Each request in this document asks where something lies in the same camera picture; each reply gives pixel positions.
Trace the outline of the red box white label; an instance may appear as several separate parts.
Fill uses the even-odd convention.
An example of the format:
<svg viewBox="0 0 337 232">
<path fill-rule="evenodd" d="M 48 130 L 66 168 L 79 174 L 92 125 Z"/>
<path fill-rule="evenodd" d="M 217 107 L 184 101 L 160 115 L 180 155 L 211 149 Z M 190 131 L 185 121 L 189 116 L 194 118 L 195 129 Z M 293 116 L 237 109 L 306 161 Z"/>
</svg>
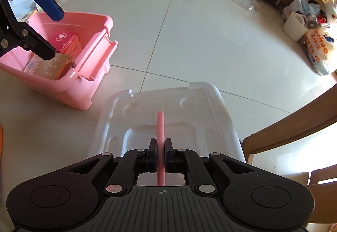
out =
<svg viewBox="0 0 337 232">
<path fill-rule="evenodd" d="M 82 51 L 79 35 L 72 31 L 56 31 L 48 42 L 55 47 L 57 53 L 68 55 L 74 62 Z"/>
</svg>

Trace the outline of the brown cardboard box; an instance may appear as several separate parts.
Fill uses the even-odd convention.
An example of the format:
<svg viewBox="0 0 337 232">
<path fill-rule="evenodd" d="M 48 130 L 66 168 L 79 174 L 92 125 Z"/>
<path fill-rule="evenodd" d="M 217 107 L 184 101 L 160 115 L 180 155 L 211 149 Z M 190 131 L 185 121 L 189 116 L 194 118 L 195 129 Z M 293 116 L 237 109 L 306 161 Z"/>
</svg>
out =
<svg viewBox="0 0 337 232">
<path fill-rule="evenodd" d="M 33 75 L 57 80 L 72 67 L 72 59 L 69 55 L 56 53 L 50 60 L 42 60 L 38 63 Z"/>
</svg>

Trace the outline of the white lid pink handle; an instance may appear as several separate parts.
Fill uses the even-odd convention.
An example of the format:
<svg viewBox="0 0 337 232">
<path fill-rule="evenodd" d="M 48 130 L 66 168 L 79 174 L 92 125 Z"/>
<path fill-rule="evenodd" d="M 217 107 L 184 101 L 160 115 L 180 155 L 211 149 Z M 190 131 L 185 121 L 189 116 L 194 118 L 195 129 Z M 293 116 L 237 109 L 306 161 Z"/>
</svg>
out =
<svg viewBox="0 0 337 232">
<path fill-rule="evenodd" d="M 193 150 L 200 157 L 221 153 L 247 164 L 219 90 L 203 82 L 111 96 L 102 109 L 88 158 L 104 152 L 122 157 L 134 149 L 154 151 L 156 169 L 139 174 L 128 194 L 144 190 L 165 198 L 187 186 L 182 173 L 165 169 L 167 139 L 173 148 Z"/>
</svg>

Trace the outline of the small red white card box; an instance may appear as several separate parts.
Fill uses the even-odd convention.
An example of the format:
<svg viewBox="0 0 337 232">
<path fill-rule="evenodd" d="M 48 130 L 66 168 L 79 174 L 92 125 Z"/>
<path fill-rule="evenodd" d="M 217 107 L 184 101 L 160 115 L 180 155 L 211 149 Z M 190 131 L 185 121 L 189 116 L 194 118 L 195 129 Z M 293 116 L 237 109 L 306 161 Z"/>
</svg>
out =
<svg viewBox="0 0 337 232">
<path fill-rule="evenodd" d="M 37 69 L 38 65 L 43 61 L 39 56 L 33 55 L 33 57 L 28 61 L 26 66 L 23 68 L 23 72 L 28 74 L 34 74 L 35 70 Z"/>
</svg>

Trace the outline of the pink plastic storage bin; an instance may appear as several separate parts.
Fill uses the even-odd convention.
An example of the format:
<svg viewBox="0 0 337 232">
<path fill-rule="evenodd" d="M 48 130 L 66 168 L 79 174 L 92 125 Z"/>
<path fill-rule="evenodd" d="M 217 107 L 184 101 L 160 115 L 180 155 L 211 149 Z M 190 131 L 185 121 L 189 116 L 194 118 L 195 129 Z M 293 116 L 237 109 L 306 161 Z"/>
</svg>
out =
<svg viewBox="0 0 337 232">
<path fill-rule="evenodd" d="M 66 12 L 63 20 L 56 22 L 40 12 L 29 18 L 28 23 L 45 39 L 56 31 L 77 33 L 82 52 L 75 66 L 59 80 L 27 74 L 23 69 L 33 53 L 17 47 L 1 57 L 1 70 L 48 98 L 79 110 L 90 108 L 94 93 L 110 70 L 110 57 L 118 45 L 117 41 L 110 40 L 112 18 L 94 13 Z"/>
</svg>

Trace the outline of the wooden chair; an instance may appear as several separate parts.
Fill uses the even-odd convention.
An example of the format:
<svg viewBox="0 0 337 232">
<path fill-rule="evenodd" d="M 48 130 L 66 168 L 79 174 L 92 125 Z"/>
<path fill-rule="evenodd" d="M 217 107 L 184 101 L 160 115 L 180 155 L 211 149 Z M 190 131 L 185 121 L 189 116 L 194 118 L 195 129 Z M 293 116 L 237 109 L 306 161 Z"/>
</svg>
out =
<svg viewBox="0 0 337 232">
<path fill-rule="evenodd" d="M 242 142 L 245 160 L 252 154 L 287 145 L 336 123 L 336 86 L 286 118 L 246 137 Z M 310 223 L 336 223 L 336 165 L 314 170 L 308 190 L 314 195 L 315 209 Z"/>
</svg>

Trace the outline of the white printed rice bag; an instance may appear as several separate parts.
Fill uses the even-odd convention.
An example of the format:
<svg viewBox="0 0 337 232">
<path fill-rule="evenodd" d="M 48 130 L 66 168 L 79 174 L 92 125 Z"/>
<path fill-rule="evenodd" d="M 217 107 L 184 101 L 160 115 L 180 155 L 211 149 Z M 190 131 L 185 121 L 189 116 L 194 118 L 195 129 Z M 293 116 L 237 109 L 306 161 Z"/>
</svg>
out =
<svg viewBox="0 0 337 232">
<path fill-rule="evenodd" d="M 321 76 L 336 71 L 336 37 L 320 28 L 310 29 L 305 34 L 309 61 Z"/>
</svg>

